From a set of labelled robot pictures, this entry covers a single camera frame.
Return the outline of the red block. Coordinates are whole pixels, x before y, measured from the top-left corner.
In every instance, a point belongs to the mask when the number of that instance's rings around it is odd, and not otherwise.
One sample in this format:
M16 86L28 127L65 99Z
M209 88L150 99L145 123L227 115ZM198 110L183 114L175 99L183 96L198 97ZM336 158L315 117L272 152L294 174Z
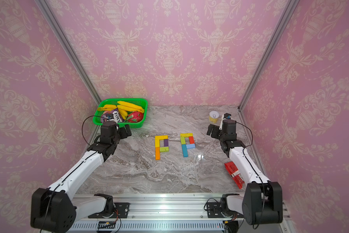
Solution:
M189 144L195 144L194 137L189 137Z

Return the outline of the yellow-green long block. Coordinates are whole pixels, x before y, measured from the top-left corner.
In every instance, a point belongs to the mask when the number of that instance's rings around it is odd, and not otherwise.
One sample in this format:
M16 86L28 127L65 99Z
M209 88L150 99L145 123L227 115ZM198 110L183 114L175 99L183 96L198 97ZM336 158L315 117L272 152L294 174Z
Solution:
M192 133L185 133L185 134L180 134L181 137L187 138L187 137L192 137Z

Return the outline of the light blue block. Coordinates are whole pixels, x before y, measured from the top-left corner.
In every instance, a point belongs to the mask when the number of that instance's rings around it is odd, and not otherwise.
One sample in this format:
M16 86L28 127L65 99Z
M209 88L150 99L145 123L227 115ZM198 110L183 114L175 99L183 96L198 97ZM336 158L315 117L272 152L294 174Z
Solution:
M193 149L193 148L195 148L195 144L187 144L186 148L187 149Z

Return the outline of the lime green block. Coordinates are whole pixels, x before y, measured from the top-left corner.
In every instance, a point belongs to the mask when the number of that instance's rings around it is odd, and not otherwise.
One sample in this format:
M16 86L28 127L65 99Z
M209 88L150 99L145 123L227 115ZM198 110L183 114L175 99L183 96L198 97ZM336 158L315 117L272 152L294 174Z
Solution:
M180 137L180 141L181 141L181 144L182 145L186 145L186 141L185 141L185 138L184 137Z
M160 147L160 152L168 152L169 147Z

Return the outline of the short yellow block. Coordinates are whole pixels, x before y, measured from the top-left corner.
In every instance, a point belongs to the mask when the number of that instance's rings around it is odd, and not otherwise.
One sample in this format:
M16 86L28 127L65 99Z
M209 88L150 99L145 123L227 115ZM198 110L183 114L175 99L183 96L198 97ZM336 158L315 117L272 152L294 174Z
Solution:
M156 139L156 140L155 140L155 147L156 147L156 148L159 148L159 147L160 147L160 140L159 140L159 139Z

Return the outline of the teal block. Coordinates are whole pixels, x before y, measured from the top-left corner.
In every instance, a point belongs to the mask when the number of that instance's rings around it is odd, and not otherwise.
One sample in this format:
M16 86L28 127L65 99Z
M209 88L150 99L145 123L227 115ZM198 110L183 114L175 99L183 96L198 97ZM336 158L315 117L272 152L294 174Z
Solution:
M187 145L186 144L182 144L181 146L182 146L183 157L188 157Z

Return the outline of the orange block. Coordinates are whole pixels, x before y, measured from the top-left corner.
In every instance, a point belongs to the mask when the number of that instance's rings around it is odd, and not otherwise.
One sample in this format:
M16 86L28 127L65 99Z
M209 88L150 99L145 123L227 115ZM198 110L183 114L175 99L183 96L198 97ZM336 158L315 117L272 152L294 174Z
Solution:
M160 152L160 147L155 147L155 159L160 160L161 159L161 152Z

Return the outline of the long yellow block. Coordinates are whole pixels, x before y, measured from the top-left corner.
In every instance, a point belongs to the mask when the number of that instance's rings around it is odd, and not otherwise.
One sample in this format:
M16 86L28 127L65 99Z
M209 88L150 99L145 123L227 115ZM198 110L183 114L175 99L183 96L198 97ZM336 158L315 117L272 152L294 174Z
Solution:
M155 140L164 140L168 139L168 136L155 136Z

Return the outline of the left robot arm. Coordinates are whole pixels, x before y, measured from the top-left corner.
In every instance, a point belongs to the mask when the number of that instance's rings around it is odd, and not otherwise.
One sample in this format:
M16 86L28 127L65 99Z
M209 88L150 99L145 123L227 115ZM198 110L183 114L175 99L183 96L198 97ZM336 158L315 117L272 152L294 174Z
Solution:
M121 127L114 121L104 122L101 134L81 159L49 187L38 188L33 193L31 227L49 233L65 233L75 222L93 214L116 216L118 210L111 195L95 194L81 201L74 201L73 198L87 178L115 153L120 140L131 135L129 125Z

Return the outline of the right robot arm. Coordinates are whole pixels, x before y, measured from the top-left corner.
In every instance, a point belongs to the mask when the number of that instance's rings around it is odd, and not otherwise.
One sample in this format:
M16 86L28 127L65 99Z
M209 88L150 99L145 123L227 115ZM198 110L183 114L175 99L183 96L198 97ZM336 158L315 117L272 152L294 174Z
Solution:
M252 161L247 146L237 139L233 119L223 119L221 127L209 125L207 135L220 141L221 149L237 168L246 187L244 195L225 194L220 199L224 216L243 215L249 225L278 224L283 221L282 187L267 178Z

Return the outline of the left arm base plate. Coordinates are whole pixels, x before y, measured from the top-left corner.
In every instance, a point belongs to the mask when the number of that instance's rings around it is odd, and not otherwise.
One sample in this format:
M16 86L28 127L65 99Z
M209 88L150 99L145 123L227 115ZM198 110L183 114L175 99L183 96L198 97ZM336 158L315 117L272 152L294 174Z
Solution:
M130 203L114 203L112 211L104 210L99 213L89 215L88 218L127 218L129 213Z

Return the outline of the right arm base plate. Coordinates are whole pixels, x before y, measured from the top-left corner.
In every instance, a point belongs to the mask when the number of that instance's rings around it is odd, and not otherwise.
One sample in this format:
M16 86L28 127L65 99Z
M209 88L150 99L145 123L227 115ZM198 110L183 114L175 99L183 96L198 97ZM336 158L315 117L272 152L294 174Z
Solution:
M208 218L244 218L242 214L229 210L225 203L206 203L204 210L207 212Z

